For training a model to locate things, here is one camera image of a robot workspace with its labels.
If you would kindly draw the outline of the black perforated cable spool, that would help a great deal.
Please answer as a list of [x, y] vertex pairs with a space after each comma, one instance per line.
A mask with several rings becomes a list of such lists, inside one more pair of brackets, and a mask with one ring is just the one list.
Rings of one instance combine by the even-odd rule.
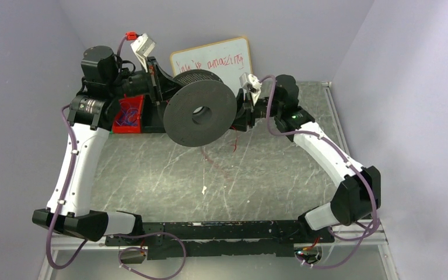
[[193, 69], [173, 77], [182, 84], [169, 100], [163, 114], [167, 136], [175, 143], [198, 147], [219, 139], [232, 125], [237, 101], [219, 76]]

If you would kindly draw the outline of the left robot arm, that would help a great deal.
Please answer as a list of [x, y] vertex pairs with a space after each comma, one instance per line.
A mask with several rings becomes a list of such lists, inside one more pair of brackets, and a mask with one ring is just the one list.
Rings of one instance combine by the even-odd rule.
[[142, 69], [129, 70], [119, 54], [104, 45], [83, 55], [82, 87], [66, 106], [63, 121], [68, 131], [64, 161], [55, 190], [43, 209], [33, 212], [35, 225], [89, 241], [103, 236], [140, 238], [142, 217], [128, 212], [102, 212], [91, 208], [91, 193], [104, 144], [120, 112], [120, 100], [148, 95], [158, 106], [181, 85], [162, 70], [148, 50], [137, 49]]

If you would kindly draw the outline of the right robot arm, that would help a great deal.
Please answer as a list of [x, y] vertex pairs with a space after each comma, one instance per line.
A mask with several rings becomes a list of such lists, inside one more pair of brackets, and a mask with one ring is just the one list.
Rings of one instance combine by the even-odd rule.
[[306, 151], [337, 186], [331, 201], [299, 216], [306, 231], [333, 226], [349, 226], [371, 215], [367, 233], [374, 232], [380, 220], [377, 209], [381, 203], [381, 175], [374, 166], [365, 167], [351, 158], [322, 130], [313, 116], [299, 104], [299, 88], [290, 75], [270, 75], [271, 92], [260, 96], [263, 80], [250, 73], [240, 77], [240, 97], [244, 108], [238, 116], [264, 118], [269, 132], [287, 137]]

